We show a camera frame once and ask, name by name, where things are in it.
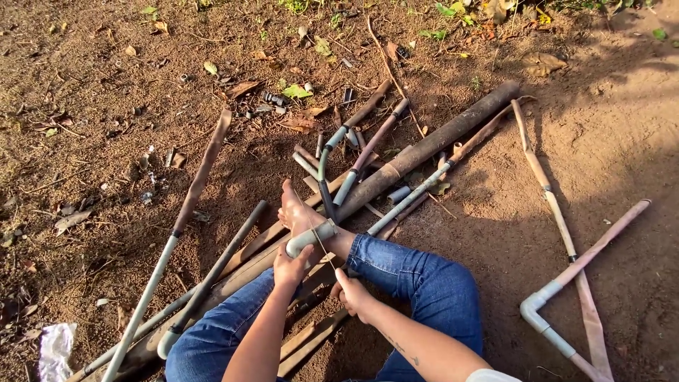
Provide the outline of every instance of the blue jeans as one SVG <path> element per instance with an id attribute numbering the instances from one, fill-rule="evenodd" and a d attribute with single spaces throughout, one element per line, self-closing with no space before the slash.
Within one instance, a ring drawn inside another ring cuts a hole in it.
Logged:
<path id="1" fill-rule="evenodd" d="M 347 263 L 384 292 L 409 300 L 412 319 L 481 355 L 479 296 L 471 273 L 462 265 L 367 235 L 356 236 Z M 168 355 L 167 381 L 220 382 L 273 287 L 273 269 L 268 269 L 186 330 Z M 394 350 L 375 381 L 424 379 Z"/>

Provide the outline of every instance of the white sleeve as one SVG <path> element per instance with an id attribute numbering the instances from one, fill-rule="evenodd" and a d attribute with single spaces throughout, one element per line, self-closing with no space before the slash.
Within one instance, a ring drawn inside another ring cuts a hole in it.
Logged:
<path id="1" fill-rule="evenodd" d="M 514 377 L 489 368 L 481 368 L 471 373 L 465 382 L 521 382 Z"/>

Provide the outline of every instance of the brown soil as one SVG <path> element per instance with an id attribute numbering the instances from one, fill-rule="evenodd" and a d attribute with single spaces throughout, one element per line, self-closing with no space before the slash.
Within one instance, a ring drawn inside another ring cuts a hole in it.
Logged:
<path id="1" fill-rule="evenodd" d="M 422 126 L 436 129 L 507 79 L 519 80 L 524 93 L 539 98 L 539 103 L 525 107 L 532 114 L 531 138 L 553 180 L 578 251 L 604 233 L 608 228 L 604 220 L 614 222 L 639 199 L 653 199 L 587 274 L 617 380 L 676 379 L 679 303 L 672 296 L 679 292 L 674 277 L 679 271 L 674 260 L 679 243 L 679 129 L 672 116 L 679 105 L 679 50 L 651 35 L 663 27 L 670 39 L 679 37 L 676 7 L 659 5 L 657 14 L 627 10 L 610 22 L 588 12 L 558 14 L 553 21 L 560 27 L 556 34 L 525 29 L 526 20 L 516 16 L 498 32 L 499 37 L 518 34 L 516 38 L 483 41 L 474 36 L 468 42 L 473 29 L 457 28 L 438 44 L 418 37 L 418 30 L 441 29 L 446 22 L 453 29 L 455 22 L 445 21 L 435 10 L 409 14 L 394 3 L 383 2 L 369 12 L 378 19 L 375 28 L 384 39 L 402 46 L 417 41 L 413 58 L 395 74 Z M 313 48 L 297 47 L 297 27 L 308 24 L 320 36 L 336 37 L 341 31 L 338 39 L 353 51 L 369 41 L 363 15 L 333 30 L 328 25 L 330 5 L 293 16 L 275 4 L 224 3 L 196 13 L 191 5 L 162 2 L 158 9 L 170 35 L 150 35 L 149 24 L 140 23 L 149 18 L 139 13 L 147 5 L 75 0 L 19 1 L 3 7 L 0 52 L 8 51 L 0 57 L 0 105 L 5 116 L 0 201 L 15 196 L 18 204 L 1 212 L 1 227 L 3 232 L 21 227 L 26 239 L 1 249 L 5 260 L 1 296 L 6 302 L 15 300 L 24 288 L 27 297 L 21 307 L 39 307 L 28 317 L 15 317 L 0 332 L 2 381 L 23 380 L 26 371 L 30 380 L 37 380 L 39 341 L 19 343 L 31 328 L 77 322 L 74 369 L 120 338 L 115 302 L 134 305 L 143 291 L 208 138 L 182 150 L 189 157 L 182 170 L 162 166 L 164 151 L 199 137 L 225 104 L 214 78 L 202 68 L 204 61 L 211 60 L 236 81 L 264 81 L 260 90 L 275 91 L 281 77 L 288 83 L 311 81 L 316 95 L 304 102 L 308 106 L 341 102 L 344 86 L 354 88 L 360 104 L 370 95 L 363 87 L 377 86 L 386 78 L 374 46 L 356 58 L 353 69 L 328 65 Z M 410 6 L 423 8 L 420 3 Z M 66 29 L 60 31 L 64 22 Z M 51 25 L 56 32 L 49 34 Z M 267 31 L 265 39 L 261 30 Z M 137 48 L 138 57 L 125 54 L 128 45 Z M 348 56 L 339 44 L 331 42 L 330 48 L 339 58 Z M 249 56 L 253 50 L 275 56 L 281 66 L 253 60 Z M 545 79 L 531 77 L 521 68 L 520 58 L 533 50 L 559 54 L 568 59 L 569 68 Z M 473 55 L 454 54 L 459 52 Z M 169 63 L 161 69 L 147 64 L 163 57 Z M 292 74 L 292 67 L 305 75 Z M 195 81 L 180 83 L 183 73 L 195 76 Z M 475 78 L 478 86 L 473 85 Z M 51 96 L 43 101 L 46 94 Z M 244 112 L 248 104 L 259 103 L 258 97 L 259 91 L 245 97 L 244 103 L 227 104 Z M 386 104 L 397 99 L 392 91 Z M 14 117 L 22 103 L 28 112 Z M 36 133 L 31 122 L 44 116 L 35 106 L 46 113 L 67 110 L 73 119 L 67 128 L 85 138 L 67 131 L 53 137 Z M 113 119 L 129 114 L 132 107 L 143 107 L 132 126 L 128 130 L 123 124 L 114 126 Z M 344 115 L 353 109 L 350 105 Z M 277 125 L 278 119 L 234 122 L 198 205 L 210 213 L 210 223 L 191 223 L 147 317 L 184 292 L 173 273 L 189 288 L 205 276 L 259 199 L 273 208 L 251 237 L 275 221 L 283 179 L 292 177 L 299 193 L 309 194 L 301 181 L 306 174 L 290 155 L 295 143 L 311 149 L 315 138 Z M 329 116 L 321 121 L 330 125 Z M 361 124 L 368 138 L 379 121 L 371 116 Z M 515 123 L 504 126 L 449 175 L 452 189 L 442 203 L 455 217 L 427 202 L 392 240 L 437 252 L 472 269 L 481 290 L 485 357 L 494 368 L 525 381 L 581 381 L 584 374 L 519 316 L 519 303 L 562 271 L 566 256 L 521 152 Z M 106 133 L 114 130 L 126 132 L 107 139 Z M 406 119 L 379 151 L 405 147 L 419 138 L 414 123 Z M 134 183 L 121 180 L 130 161 L 149 145 L 155 147 L 150 169 L 156 179 L 164 180 L 155 186 L 146 174 Z M 340 150 L 334 153 L 330 176 L 348 168 L 354 157 L 349 151 L 346 156 Z M 55 186 L 30 192 L 50 183 L 57 173 L 66 177 L 84 169 Z M 102 190 L 102 184 L 108 187 Z M 155 194 L 153 204 L 144 206 L 140 195 L 150 190 Z M 79 206 L 88 196 L 98 198 L 90 222 L 56 237 L 52 225 L 57 218 L 49 213 L 55 213 L 59 203 Z M 347 227 L 361 231 L 372 221 L 374 217 L 362 211 Z M 25 267 L 28 261 L 35 263 L 37 272 Z M 96 300 L 104 297 L 111 302 L 96 308 Z M 291 332 L 337 308 L 337 302 L 324 301 Z M 574 288 L 566 288 L 542 312 L 587 355 Z M 293 380 L 371 378 L 390 350 L 374 329 L 351 319 Z"/>

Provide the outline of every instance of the foot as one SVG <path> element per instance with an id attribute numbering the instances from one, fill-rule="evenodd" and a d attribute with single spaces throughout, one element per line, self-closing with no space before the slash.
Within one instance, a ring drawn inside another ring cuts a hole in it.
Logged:
<path id="1" fill-rule="evenodd" d="M 283 182 L 280 200 L 282 207 L 278 209 L 278 219 L 292 232 L 293 237 L 325 221 L 323 216 L 299 198 L 290 179 Z"/>

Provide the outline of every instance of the forearm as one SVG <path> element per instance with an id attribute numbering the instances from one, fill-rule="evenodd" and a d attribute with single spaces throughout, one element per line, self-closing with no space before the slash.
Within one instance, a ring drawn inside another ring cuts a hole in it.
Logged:
<path id="1" fill-rule="evenodd" d="M 460 341 L 422 325 L 375 300 L 369 322 L 427 381 L 464 382 L 474 371 L 490 368 Z"/>
<path id="2" fill-rule="evenodd" d="M 285 313 L 294 292 L 294 288 L 274 287 L 255 322 L 231 357 L 222 381 L 276 380 Z"/>

